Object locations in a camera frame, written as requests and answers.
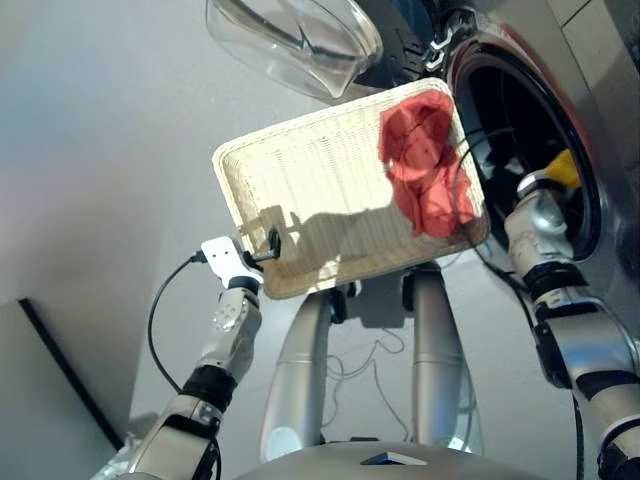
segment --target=gray floor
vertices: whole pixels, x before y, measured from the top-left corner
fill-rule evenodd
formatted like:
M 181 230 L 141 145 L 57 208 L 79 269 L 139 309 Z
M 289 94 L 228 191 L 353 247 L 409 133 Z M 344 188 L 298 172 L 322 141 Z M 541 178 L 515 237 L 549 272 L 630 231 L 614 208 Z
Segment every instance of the gray floor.
M 515 298 L 471 252 L 447 267 L 444 277 L 476 389 L 485 454 L 543 478 L 573 478 L 575 433 L 571 398 L 568 392 L 549 386 L 542 377 L 533 340 Z M 301 301 L 302 298 L 262 300 L 263 325 L 256 342 L 255 360 L 236 391 L 220 437 L 225 479 L 235 478 L 259 464 L 258 438 L 274 364 Z M 405 423 L 410 421 L 411 323 L 395 330 L 406 342 L 404 352 L 376 354 L 385 394 Z M 203 323 L 193 326 L 182 323 L 179 329 L 168 323 L 158 325 L 159 349 L 167 352 L 169 370 L 187 375 L 206 328 Z M 189 341 L 184 339 L 187 331 L 191 332 Z M 180 335 L 180 342 L 175 341 L 176 335 Z M 365 360 L 378 338 L 396 348 L 397 341 L 383 332 L 364 329 L 357 320 L 347 321 L 332 327 L 329 352 L 340 356 L 350 369 Z M 333 385 L 329 380 L 325 419 L 335 408 L 330 399 Z M 132 416 L 161 408 L 169 395 L 145 351 Z M 371 369 L 345 383 L 338 400 L 337 417 L 324 430 L 327 439 L 376 436 L 401 440 L 404 436 L 402 427 L 378 394 Z M 595 458 L 591 450 L 587 445 L 587 459 Z M 585 478 L 596 478 L 592 463 L 587 464 Z

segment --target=black joint band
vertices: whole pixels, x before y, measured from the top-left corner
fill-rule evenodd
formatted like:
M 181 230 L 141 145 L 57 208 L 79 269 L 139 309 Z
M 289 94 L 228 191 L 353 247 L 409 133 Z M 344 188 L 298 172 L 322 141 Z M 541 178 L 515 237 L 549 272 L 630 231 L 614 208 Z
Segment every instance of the black joint band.
M 187 432 L 191 435 L 195 435 L 200 438 L 212 438 L 217 433 L 219 426 L 218 422 L 214 422 L 212 427 L 207 427 L 202 423 L 198 423 L 190 418 L 185 418 L 181 415 L 171 415 L 164 422 L 165 426 L 175 428 L 181 432 Z
M 236 381 L 226 370 L 205 365 L 193 371 L 184 384 L 182 394 L 204 400 L 224 413 L 231 403 L 236 386 Z
M 580 271 L 571 263 L 548 262 L 536 265 L 522 278 L 536 300 L 551 290 L 579 287 L 587 284 Z
M 229 280 L 229 288 L 246 288 L 254 295 L 260 290 L 260 282 L 252 277 L 233 277 Z
M 640 384 L 640 377 L 624 370 L 585 373 L 576 380 L 576 385 L 587 400 L 606 388 L 632 384 Z

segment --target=red towel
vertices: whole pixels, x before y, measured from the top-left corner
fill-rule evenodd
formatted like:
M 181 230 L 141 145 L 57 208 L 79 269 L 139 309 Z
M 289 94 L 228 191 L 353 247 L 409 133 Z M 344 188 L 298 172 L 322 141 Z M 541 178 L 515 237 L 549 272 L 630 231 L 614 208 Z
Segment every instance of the red towel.
M 380 115 L 378 155 L 414 236 L 448 237 L 473 218 L 466 195 L 471 182 L 447 143 L 452 114 L 451 97 L 429 90 Z

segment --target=white wicker tray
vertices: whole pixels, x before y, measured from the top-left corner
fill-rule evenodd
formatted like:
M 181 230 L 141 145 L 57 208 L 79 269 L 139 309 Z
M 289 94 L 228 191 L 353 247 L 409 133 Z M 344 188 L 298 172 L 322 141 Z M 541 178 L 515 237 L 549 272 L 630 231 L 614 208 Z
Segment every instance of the white wicker tray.
M 378 160 L 380 113 L 429 89 L 450 95 L 444 82 L 424 79 L 251 133 L 215 152 L 244 247 L 266 249 L 271 226 L 282 238 L 280 259 L 263 263 L 267 295 L 323 290 L 468 248 L 462 234 L 413 237 Z M 459 156 L 468 148 L 463 137 L 454 110 L 449 142 Z M 489 230 L 484 197 L 470 156 L 462 168 L 476 217 L 467 232 L 480 242 Z

